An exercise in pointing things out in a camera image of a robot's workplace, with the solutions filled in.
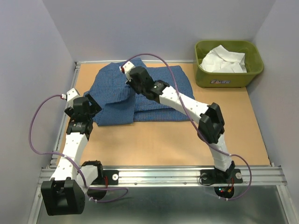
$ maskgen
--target blue cloth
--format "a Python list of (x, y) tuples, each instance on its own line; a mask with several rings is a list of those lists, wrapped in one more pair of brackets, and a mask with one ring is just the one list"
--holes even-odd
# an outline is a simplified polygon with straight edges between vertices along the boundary
[[(166, 67), (147, 68), (140, 58), (131, 62), (135, 66), (145, 67), (153, 80), (161, 79), (171, 86), (174, 82)], [(182, 121), (188, 120), (184, 114), (155, 101), (146, 99), (142, 94), (135, 94), (127, 84), (126, 76), (120, 72), (123, 63), (110, 63), (102, 68), (89, 90), (90, 95), (102, 107), (93, 120), (99, 126), (131, 124), (133, 121)], [(187, 76), (180, 66), (171, 66), (178, 89), (194, 99)]]

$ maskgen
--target white cloth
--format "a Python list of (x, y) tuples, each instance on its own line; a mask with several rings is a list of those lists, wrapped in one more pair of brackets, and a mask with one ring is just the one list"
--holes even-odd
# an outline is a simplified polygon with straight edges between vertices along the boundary
[(211, 50), (202, 60), (200, 67), (208, 72), (246, 73), (245, 54), (230, 52), (222, 45)]

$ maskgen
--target table top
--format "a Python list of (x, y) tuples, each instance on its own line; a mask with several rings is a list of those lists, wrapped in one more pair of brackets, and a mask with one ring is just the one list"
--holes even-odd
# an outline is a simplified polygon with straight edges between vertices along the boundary
[[(75, 88), (80, 94), (92, 86), (106, 63), (81, 64)], [(161, 63), (147, 63), (162, 67)], [(250, 165), (269, 165), (268, 155), (246, 88), (200, 88), (191, 63), (179, 65), (188, 76), (195, 99), (219, 104), (225, 121), (225, 141), (231, 154), (239, 154)], [(63, 150), (65, 136), (61, 144)], [(189, 121), (134, 122), (121, 126), (97, 126), (84, 149), (80, 164), (99, 160), (107, 166), (189, 166), (213, 165), (208, 146)], [(244, 165), (234, 158), (237, 165)]]

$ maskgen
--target gray floor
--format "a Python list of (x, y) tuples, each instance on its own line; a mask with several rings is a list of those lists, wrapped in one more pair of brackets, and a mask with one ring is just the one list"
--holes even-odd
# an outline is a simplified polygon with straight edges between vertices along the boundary
[[(244, 187), (236, 188), (236, 194)], [(285, 224), (276, 186), (254, 186), (241, 199), (219, 200), (213, 188), (130, 188), (126, 198), (106, 204), (87, 201), (81, 215), (49, 217), (39, 224)]]

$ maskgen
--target white wall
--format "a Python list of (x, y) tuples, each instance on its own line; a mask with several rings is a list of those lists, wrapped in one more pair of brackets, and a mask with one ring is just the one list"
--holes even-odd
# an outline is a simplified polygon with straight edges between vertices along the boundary
[(75, 61), (151, 52), (192, 60), (200, 39), (252, 40), (275, 0), (43, 0)]
[(265, 70), (248, 87), (270, 159), (299, 209), (299, 1), (277, 0), (254, 40)]
[[(25, 224), (49, 161), (30, 151), (30, 120), (42, 100), (69, 88), (74, 63), (41, 0), (1, 1), (0, 21), (0, 222)], [(53, 100), (41, 111), (39, 150), (53, 149), (64, 105)]]

